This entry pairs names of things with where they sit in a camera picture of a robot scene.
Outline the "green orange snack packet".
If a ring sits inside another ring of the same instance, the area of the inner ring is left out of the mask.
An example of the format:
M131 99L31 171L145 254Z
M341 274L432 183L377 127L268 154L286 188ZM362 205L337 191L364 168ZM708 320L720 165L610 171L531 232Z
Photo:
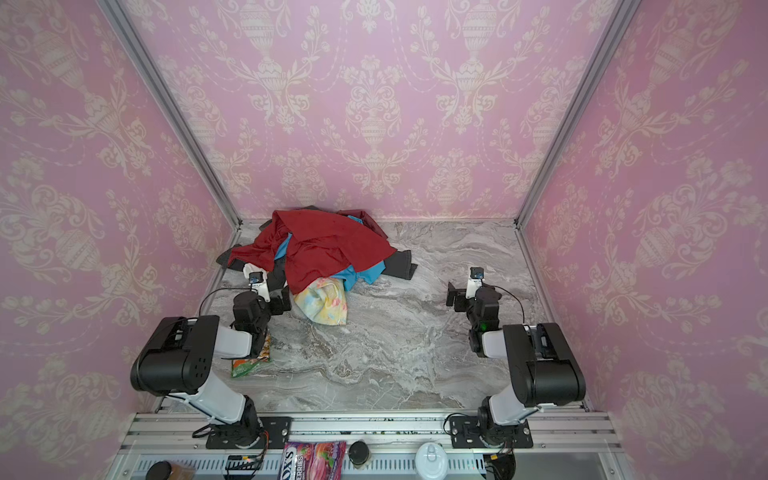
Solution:
M248 376L261 364L268 363L271 360L271 342L271 335L268 334L260 353L256 357L233 360L231 362L231 377L237 379Z

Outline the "pink candy bag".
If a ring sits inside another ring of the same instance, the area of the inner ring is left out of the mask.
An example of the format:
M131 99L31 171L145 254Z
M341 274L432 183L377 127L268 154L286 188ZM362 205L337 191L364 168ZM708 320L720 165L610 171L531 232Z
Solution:
M344 441L285 444L280 480L340 480L347 445Z

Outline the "aluminium front rail frame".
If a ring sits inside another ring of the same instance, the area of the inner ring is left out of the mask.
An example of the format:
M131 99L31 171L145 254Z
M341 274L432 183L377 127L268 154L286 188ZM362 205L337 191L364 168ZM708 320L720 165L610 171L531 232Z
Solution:
M631 479L632 469L612 421L580 407L553 408L529 419L534 446L523 449L454 449L449 416L469 411L392 410L267 413L292 419L288 441L362 440L371 458L363 468L343 461L345 479L414 478L414 457L427 442L448 455L448 478L492 478L497 455L515 458L519 479ZM141 479L151 465L167 460L196 469L197 478L277 479L283 449L209 450L192 433L207 424L191 413L138 414L118 447L110 479Z

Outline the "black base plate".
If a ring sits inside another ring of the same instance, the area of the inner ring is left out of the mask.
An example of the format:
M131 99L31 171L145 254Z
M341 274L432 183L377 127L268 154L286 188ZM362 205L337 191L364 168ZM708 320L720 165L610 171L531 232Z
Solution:
M290 417L259 417L231 425L212 425L205 447L209 450L225 449L278 449L284 448L290 435Z
M534 446L528 422L499 426L477 416L457 415L447 418L447 432L454 449L528 449Z

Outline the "left aluminium corner post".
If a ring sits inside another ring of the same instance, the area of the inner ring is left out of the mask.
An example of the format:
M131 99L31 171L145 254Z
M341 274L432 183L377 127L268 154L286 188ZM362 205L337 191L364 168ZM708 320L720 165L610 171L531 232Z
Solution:
M202 143L198 140L189 122L184 117L180 105L164 80L157 62L129 18L127 9L116 0L98 0L97 5L126 50L137 73L144 81L167 122L173 129L180 145L188 154L216 204L229 224L235 230L238 230L243 223L241 216L209 162Z

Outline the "turquoise blue cloth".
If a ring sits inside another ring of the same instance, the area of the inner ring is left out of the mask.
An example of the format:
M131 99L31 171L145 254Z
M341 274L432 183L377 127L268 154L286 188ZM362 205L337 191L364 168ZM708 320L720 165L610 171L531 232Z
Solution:
M303 291L318 278L337 278L349 290L359 280L373 283L395 253L387 239L354 218L299 210L277 214L279 245L273 261L283 260L288 286Z

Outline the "white round lid container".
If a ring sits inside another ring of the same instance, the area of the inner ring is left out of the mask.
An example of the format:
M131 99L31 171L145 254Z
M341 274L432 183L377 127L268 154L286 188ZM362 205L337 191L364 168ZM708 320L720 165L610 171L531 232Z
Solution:
M414 457L415 470L422 480L444 480L448 474L448 455L438 443L427 442Z

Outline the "maroon cloth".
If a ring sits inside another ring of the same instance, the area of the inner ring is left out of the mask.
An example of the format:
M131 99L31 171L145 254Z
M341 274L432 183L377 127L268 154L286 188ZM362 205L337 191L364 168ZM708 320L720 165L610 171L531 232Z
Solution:
M375 232L377 235L381 236L382 238L384 239L388 238L387 234L384 232L381 226L365 210L361 210L361 209L339 210L337 211L337 214L348 217L348 218L354 218L356 221L358 221L359 223L361 223L371 231Z

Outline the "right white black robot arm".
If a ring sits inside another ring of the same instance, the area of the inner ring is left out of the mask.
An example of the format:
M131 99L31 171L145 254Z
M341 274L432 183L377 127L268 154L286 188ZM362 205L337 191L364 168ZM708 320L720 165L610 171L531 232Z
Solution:
M446 305L470 323L470 349L481 358L507 362L508 384L483 399L475 416L450 427L455 448L530 448L528 419L549 406L566 406L586 396L586 380L556 323L509 324L499 320L502 295L470 280L464 289L447 287Z

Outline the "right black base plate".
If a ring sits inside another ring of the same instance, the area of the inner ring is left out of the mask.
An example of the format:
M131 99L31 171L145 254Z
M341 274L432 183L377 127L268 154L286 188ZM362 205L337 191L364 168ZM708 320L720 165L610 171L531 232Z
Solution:
M457 415L447 418L447 432L454 449L528 449L534 446L528 422L499 426L477 416Z

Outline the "yellow pastel tie-dye cloth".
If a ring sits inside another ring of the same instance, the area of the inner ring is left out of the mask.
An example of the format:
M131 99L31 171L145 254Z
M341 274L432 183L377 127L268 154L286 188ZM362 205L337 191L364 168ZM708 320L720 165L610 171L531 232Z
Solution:
M311 322L343 326L348 321L348 302L344 282L337 278L318 278L293 296L301 313Z

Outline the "red cloth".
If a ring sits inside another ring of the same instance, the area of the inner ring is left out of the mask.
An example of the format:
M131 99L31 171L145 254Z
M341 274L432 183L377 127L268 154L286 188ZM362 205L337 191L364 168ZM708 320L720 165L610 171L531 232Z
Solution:
M253 243L232 249L229 261L239 260L270 272L281 246L286 247L284 272L293 294L348 267L357 272L368 270L396 252L386 238L347 216L318 210L276 210Z

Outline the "dark grey cloth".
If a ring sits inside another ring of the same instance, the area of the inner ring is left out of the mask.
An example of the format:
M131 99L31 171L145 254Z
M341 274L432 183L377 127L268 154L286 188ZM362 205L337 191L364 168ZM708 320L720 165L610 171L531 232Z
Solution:
M318 209L310 209L310 208L304 208L306 210L318 210ZM228 266L233 265L236 262L241 262L243 264L246 264L242 261L236 260L234 262L229 261L230 253L228 253L228 257L226 260L226 264ZM396 249L396 252L392 254L389 258L385 260L385 270L382 275L388 275L396 278L401 278L405 280L409 280L412 278L415 270L417 268L417 265L413 263L412 261L412 255L411 252L408 250L398 250Z

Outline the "brown jar with black lid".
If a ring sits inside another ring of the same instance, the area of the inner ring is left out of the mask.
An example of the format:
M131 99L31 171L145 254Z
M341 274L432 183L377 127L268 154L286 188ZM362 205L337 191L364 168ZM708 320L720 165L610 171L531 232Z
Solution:
M196 469L167 460L154 463L147 470L145 480L191 480Z

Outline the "black round cap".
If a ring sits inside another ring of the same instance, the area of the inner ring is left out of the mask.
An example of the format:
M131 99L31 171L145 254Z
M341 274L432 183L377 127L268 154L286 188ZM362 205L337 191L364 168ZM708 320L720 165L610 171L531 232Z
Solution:
M362 440L358 440L349 446L348 459L354 468L363 468L371 458L369 446Z

